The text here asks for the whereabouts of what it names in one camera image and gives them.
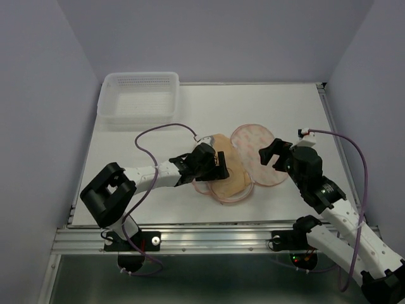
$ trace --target tabletop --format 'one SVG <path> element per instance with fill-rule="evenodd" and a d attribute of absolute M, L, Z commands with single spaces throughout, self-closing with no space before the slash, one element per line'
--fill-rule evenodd
<path fill-rule="evenodd" d="M 176 122 L 192 127 L 201 137 L 228 137 L 244 124 L 261 124 L 275 137 L 296 142 L 297 130 L 305 127 L 330 130 L 315 84 L 181 85 Z M 123 131 L 96 118 L 80 191 L 108 163 L 121 167 L 152 165 L 151 159 L 134 145 L 142 130 Z M 332 136 L 316 135 L 314 148 L 323 159 L 323 173 L 354 198 Z M 158 162 L 192 151 L 192 134 L 181 127 L 148 133 L 139 144 Z M 134 196 L 132 207 L 142 196 Z M 201 224 L 295 220 L 305 215 L 319 217 L 287 179 L 274 187 L 255 186 L 252 194 L 237 204 L 222 205 L 197 193 L 191 184 L 153 190 L 134 211 L 138 224 Z M 72 226 L 92 227 L 96 222 L 78 198 Z"/>

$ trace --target perforated basket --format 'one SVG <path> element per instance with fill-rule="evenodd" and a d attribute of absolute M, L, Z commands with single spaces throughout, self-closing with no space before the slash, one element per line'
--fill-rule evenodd
<path fill-rule="evenodd" d="M 178 90 L 173 72 L 112 73 L 103 82 L 97 114 L 111 124 L 165 124 L 176 112 Z"/>

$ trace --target purple hose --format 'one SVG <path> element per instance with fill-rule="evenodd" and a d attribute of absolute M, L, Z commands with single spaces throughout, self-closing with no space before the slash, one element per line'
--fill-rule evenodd
<path fill-rule="evenodd" d="M 358 153 L 360 154 L 361 161 L 363 162 L 363 166 L 364 166 L 364 192 L 363 192 L 363 200 L 361 202 L 361 208 L 360 208 L 360 214 L 359 214 L 359 222 L 358 222 L 359 228 L 357 229 L 356 242 L 354 244 L 354 252 L 353 252 L 353 257 L 352 257 L 352 263 L 350 265 L 349 277 L 347 278 L 347 282 L 343 287 L 342 287 L 342 283 L 340 281 L 340 270 L 339 270 L 339 280 L 338 280 L 339 289 L 340 289 L 341 292 L 345 292 L 348 289 L 349 285 L 350 285 L 350 280 L 351 280 L 351 278 L 353 276 L 353 272 L 354 272 L 354 266 L 356 265 L 356 259 L 357 259 L 357 255 L 359 253 L 359 245 L 360 245 L 360 237 L 361 237 L 361 226 L 360 226 L 360 224 L 363 222 L 363 220 L 365 218 L 365 211 L 366 211 L 366 207 L 367 207 L 368 169 L 367 169 L 366 158 L 365 158 L 363 152 L 361 151 L 360 147 L 352 139 L 348 138 L 347 136 L 340 135 L 340 134 L 335 133 L 335 132 L 324 131 L 324 130 L 309 129 L 308 132 L 330 134 L 330 135 L 333 135 L 333 136 L 338 136 L 338 137 L 344 138 L 345 140 L 349 141 L 356 148 Z"/>
<path fill-rule="evenodd" d="M 146 131 L 140 133 L 140 134 L 135 138 L 135 145 L 136 145 L 136 147 L 137 147 L 138 149 L 140 149 L 141 151 L 145 152 L 146 154 L 148 154 L 148 155 L 151 157 L 151 159 L 152 159 L 152 161 L 153 161 L 155 167 L 158 166 L 158 161 L 156 160 L 156 158 L 153 156 L 153 154 L 152 154 L 151 152 L 149 152 L 147 149 L 144 149 L 144 148 L 142 148 L 141 146 L 138 145 L 138 139 L 139 139 L 141 136 L 143 136 L 143 135 L 149 133 L 150 131 L 162 129 L 162 128 L 165 128 L 165 127 L 171 127 L 171 126 L 174 126 L 174 125 L 177 125 L 177 126 L 180 126 L 180 127 L 184 127 L 184 128 L 186 128 L 186 129 L 190 130 L 190 132 L 192 132 L 194 136 L 197 136 L 197 134 L 194 132 L 193 129 L 191 129 L 190 127 L 188 127 L 188 126 L 186 126 L 186 125 L 184 125 L 184 124 L 182 124 L 182 123 L 168 123 L 168 124 L 166 124 L 166 125 L 160 125 L 160 126 L 158 126 L 158 127 L 154 127 L 154 128 L 149 129 L 149 130 L 146 130 Z M 161 271 L 163 270 L 163 263 L 162 263 L 160 260 L 158 260 L 157 258 L 154 258 L 153 256 L 148 255 L 147 253 L 143 252 L 141 249 L 139 249 L 139 248 L 134 244 L 134 242 L 131 240 L 131 238 L 130 238 L 129 235 L 127 234 L 127 232 L 126 232 L 126 230 L 125 230 L 125 225 L 124 225 L 125 221 L 126 221 L 127 218 L 130 216 L 130 214 L 147 198 L 147 196 L 149 195 L 149 193 L 152 191 L 152 189 L 153 189 L 153 187 L 154 187 L 154 185 L 155 185 L 155 183 L 156 183 L 156 180 L 158 179 L 158 174 L 159 174 L 158 168 L 155 168 L 155 173 L 154 173 L 153 180 L 151 181 L 151 184 L 149 185 L 149 187 L 148 187 L 148 189 L 146 190 L 145 194 L 144 194 L 143 197 L 141 197 L 141 199 L 135 204 L 135 206 L 133 206 L 133 207 L 128 211 L 128 213 L 122 218 L 122 232 L 124 233 L 124 236 L 125 236 L 125 238 L 127 239 L 128 243 L 132 246 L 133 249 L 135 249 L 136 251 L 138 251 L 138 252 L 139 252 L 141 255 L 143 255 L 145 258 L 150 259 L 152 262 L 154 262 L 154 263 L 156 263 L 156 264 L 158 264 L 158 265 L 160 266 L 160 268 L 159 268 L 158 270 L 155 270 L 155 271 L 152 271 L 152 272 L 149 272 L 149 273 L 146 273 L 146 274 L 137 274 L 137 273 L 135 273 L 135 272 L 134 272 L 134 273 L 130 273 L 130 272 L 126 271 L 125 269 L 121 269 L 122 272 L 124 272 L 124 273 L 126 273 L 126 274 L 129 274 L 129 275 L 131 275 L 131 276 L 134 276 L 134 277 L 151 276 L 151 275 L 157 274 L 157 273 L 159 273 L 159 272 L 161 272 Z"/>

